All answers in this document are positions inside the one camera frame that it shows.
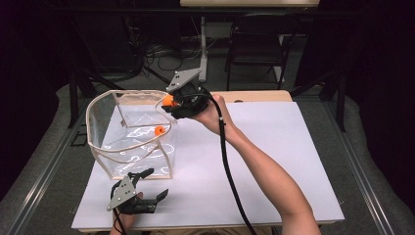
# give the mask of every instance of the metal bracket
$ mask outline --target metal bracket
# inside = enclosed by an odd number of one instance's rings
[[[177,71],[168,87],[165,88],[165,90],[167,91],[167,93],[171,93],[175,90],[180,89],[193,78],[195,78],[197,75],[199,75],[201,71],[201,69]]]
[[[128,175],[125,175],[124,178],[119,183],[114,196],[111,198],[110,204],[107,207],[107,211],[118,207],[122,203],[126,202],[130,198],[134,197],[137,193],[135,192],[134,185],[132,180]]]

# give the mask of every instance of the orange part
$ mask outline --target orange part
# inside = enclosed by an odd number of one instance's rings
[[[164,133],[165,133],[165,129],[164,129],[163,126],[161,126],[161,125],[156,126],[156,128],[155,128],[155,134],[157,136],[159,136],[161,134],[164,134]]]
[[[177,105],[177,103],[175,101],[173,101],[173,96],[172,95],[164,96],[164,98],[162,98],[162,104],[164,106],[176,106]]]

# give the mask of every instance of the person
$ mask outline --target person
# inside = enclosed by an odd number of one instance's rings
[[[233,122],[223,97],[213,95],[225,124],[226,141],[235,148],[252,173],[256,183],[282,218],[283,235],[319,235],[312,208],[296,181],[272,158],[260,150]],[[205,110],[193,117],[208,130],[219,134],[218,113],[212,101]],[[134,215],[122,215],[121,222],[129,229]]]
[[[137,197],[143,198],[143,192],[137,193]],[[118,216],[119,216],[119,219],[121,220],[123,228],[126,231],[130,230],[132,225],[134,224],[135,214],[120,213]],[[113,228],[110,231],[110,235],[121,234],[120,231],[122,231],[121,226],[119,225],[118,221],[115,221]]]

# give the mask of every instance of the transparent container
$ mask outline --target transparent container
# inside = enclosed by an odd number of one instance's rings
[[[146,179],[171,178],[177,120],[161,108],[167,93],[157,90],[111,90],[86,111],[92,155],[111,179],[148,168]]]

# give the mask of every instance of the hand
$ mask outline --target hand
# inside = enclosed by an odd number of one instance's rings
[[[137,197],[142,199],[143,198],[143,193],[142,192],[138,193]],[[134,224],[135,214],[120,213],[119,214],[119,220],[121,220],[121,223],[122,223],[122,226],[125,229],[125,232],[128,232],[131,229],[132,225]],[[110,235],[119,235],[119,234],[121,234],[118,231],[122,231],[122,230],[121,230],[121,227],[119,226],[119,222],[116,221],[114,227],[111,229]]]
[[[222,117],[225,122],[225,132],[228,137],[228,135],[232,134],[232,132],[236,129],[236,126],[229,114],[223,97],[220,95],[213,95],[212,97],[217,102],[220,111],[222,112]],[[216,106],[211,100],[208,101],[207,107],[201,113],[192,117],[192,119],[202,123],[213,133],[219,134],[219,115],[217,113]]]

